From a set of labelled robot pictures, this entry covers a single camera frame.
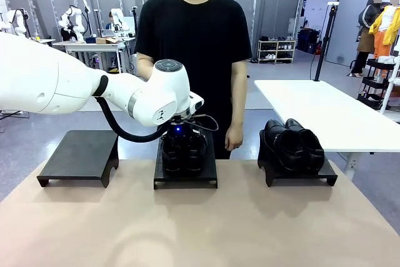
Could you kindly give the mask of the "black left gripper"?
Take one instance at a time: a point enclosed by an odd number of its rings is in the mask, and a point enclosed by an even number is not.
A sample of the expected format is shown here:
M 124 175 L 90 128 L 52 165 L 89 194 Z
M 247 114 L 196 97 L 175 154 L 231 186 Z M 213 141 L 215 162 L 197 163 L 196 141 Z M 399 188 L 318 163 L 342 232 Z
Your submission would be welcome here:
M 201 132 L 193 121 L 168 121 L 163 126 L 162 142 L 190 142 L 201 138 Z

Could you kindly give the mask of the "black leather emblem dress shoe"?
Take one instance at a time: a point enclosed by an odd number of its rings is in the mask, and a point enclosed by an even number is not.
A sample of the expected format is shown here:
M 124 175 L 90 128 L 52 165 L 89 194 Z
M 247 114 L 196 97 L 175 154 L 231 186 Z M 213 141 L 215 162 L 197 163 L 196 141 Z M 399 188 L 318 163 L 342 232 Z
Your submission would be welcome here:
M 272 166 L 283 173 L 306 172 L 306 152 L 298 133 L 270 119 L 260 134 L 260 168 Z
M 183 149 L 172 137 L 166 135 L 161 139 L 162 164 L 165 171 L 171 174 L 183 172 Z

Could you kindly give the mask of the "black leather strap dress shoe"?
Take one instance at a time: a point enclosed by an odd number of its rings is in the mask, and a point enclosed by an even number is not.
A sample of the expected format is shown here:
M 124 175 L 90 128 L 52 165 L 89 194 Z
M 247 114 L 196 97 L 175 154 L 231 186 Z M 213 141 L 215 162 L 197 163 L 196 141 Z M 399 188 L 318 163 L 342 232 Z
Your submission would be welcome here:
M 203 168 L 208 142 L 205 135 L 195 132 L 186 146 L 186 171 L 199 173 Z
M 293 118 L 286 121 L 285 127 L 294 131 L 299 138 L 303 170 L 308 173 L 318 173 L 324 165 L 325 154 L 317 136 Z

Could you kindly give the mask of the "person's right forearm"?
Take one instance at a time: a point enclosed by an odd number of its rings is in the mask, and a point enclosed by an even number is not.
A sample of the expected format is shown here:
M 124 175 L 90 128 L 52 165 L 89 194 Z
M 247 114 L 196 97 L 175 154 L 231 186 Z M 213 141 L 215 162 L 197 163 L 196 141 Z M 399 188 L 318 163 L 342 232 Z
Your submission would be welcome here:
M 147 81 L 153 71 L 154 59 L 145 54 L 137 53 L 137 75 Z

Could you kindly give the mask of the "person's left forearm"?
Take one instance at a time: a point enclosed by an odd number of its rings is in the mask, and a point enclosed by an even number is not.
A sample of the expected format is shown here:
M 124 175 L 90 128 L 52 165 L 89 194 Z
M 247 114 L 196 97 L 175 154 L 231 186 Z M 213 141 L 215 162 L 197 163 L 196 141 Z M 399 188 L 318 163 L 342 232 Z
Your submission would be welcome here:
M 239 61 L 232 64 L 231 74 L 231 99 L 232 99 L 232 120 L 231 125 L 242 128 L 244 123 L 244 110 L 248 92 L 247 62 Z

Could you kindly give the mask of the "black shoe stand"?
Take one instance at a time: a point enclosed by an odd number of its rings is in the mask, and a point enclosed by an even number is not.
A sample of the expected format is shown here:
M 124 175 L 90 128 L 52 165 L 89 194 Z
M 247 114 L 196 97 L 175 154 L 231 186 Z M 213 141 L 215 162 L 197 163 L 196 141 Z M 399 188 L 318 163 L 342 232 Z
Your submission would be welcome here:
M 40 186 L 53 180 L 99 181 L 104 188 L 118 169 L 118 135 L 110 130 L 68 131 L 37 175 Z
M 276 180 L 282 179 L 284 181 L 300 181 L 301 183 L 325 179 L 329 186 L 334 186 L 338 178 L 326 159 L 320 170 L 312 171 L 307 168 L 302 153 L 291 158 L 286 166 L 273 153 L 260 150 L 257 161 L 258 167 L 265 172 L 265 182 L 268 187 L 271 187 Z
M 159 140 L 154 170 L 153 188 L 156 189 L 199 189 L 218 188 L 218 175 L 214 155 L 213 134 L 205 132 L 207 147 L 200 171 L 190 173 L 180 169 L 178 173 L 166 171 L 162 159 L 162 141 Z

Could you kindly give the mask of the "person in black t-shirt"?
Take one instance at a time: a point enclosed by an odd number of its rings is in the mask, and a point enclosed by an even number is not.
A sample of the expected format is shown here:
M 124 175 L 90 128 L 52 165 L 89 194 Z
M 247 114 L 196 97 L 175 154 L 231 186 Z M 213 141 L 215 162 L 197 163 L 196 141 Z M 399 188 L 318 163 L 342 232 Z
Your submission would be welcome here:
M 204 99 L 200 113 L 219 125 L 216 159 L 229 159 L 225 139 L 232 120 L 232 64 L 248 61 L 251 45 L 244 11 L 234 0 L 148 0 L 141 9 L 135 52 L 173 59 L 187 71 L 191 91 Z

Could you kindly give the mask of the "person's left hand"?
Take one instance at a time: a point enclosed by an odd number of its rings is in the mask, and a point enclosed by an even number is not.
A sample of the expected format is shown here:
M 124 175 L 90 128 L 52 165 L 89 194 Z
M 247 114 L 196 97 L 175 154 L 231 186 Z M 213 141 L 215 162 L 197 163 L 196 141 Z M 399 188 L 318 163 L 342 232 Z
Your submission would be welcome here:
M 233 151 L 238 149 L 243 144 L 243 137 L 243 123 L 232 123 L 226 133 L 226 150 Z

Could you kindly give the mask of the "white background work table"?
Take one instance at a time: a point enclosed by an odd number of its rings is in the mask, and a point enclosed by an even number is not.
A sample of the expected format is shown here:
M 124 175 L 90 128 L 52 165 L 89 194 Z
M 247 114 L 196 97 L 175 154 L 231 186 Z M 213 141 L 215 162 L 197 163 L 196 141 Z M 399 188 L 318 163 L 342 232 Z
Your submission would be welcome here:
M 116 67 L 119 73 L 126 73 L 127 67 L 125 64 L 124 54 L 126 52 L 125 42 L 118 41 L 117 43 L 108 44 L 96 44 L 96 43 L 83 43 L 83 42 L 72 42 L 64 41 L 58 43 L 52 43 L 53 47 L 63 47 L 65 52 L 74 56 L 74 53 L 78 53 L 79 60 L 83 61 L 86 66 L 89 66 L 90 54 L 95 54 L 98 58 L 98 68 L 104 71 L 108 70 L 108 67 L 103 63 L 102 53 L 114 53 L 117 60 Z

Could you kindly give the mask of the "white shoe rack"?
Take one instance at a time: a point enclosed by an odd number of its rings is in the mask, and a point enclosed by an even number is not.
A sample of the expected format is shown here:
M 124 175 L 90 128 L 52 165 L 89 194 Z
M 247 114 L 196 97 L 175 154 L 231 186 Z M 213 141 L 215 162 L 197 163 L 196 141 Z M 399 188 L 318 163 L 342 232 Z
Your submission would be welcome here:
M 260 39 L 257 44 L 257 62 L 266 63 L 292 63 L 296 40 L 293 38 L 265 38 Z

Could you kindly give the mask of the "white side table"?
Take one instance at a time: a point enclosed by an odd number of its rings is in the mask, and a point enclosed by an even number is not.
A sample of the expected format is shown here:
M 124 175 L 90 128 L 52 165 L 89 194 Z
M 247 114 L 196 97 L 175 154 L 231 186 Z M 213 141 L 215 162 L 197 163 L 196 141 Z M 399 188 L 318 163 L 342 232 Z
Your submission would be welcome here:
M 310 129 L 329 153 L 347 153 L 353 174 L 362 153 L 400 153 L 400 124 L 324 81 L 256 80 L 282 121 Z

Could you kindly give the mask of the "black storage bin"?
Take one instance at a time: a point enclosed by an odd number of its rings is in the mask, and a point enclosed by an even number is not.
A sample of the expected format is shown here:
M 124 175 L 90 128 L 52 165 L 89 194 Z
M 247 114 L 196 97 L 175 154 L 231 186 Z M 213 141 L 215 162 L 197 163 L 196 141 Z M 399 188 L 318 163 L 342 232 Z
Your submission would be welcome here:
M 320 31 L 315 29 L 301 29 L 297 34 L 297 46 L 300 51 L 315 54 L 319 42 Z

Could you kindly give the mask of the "black utility cart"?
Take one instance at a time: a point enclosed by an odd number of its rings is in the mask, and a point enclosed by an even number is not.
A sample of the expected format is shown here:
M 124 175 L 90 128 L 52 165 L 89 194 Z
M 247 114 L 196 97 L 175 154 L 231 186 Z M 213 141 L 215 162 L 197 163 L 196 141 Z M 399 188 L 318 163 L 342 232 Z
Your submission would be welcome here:
M 366 66 L 369 69 L 367 75 L 362 79 L 357 100 L 378 110 L 382 107 L 389 87 L 389 76 L 394 70 L 394 60 L 389 57 L 388 63 L 381 63 L 378 59 L 368 59 Z

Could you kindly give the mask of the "mannequin with yellow jacket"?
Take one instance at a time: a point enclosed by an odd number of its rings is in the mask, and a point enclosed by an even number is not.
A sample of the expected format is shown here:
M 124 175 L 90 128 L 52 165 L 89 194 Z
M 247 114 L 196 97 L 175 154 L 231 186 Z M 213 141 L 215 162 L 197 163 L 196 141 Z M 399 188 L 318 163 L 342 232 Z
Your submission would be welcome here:
M 400 28 L 400 0 L 390 1 L 369 30 L 374 36 L 374 59 L 389 56 Z

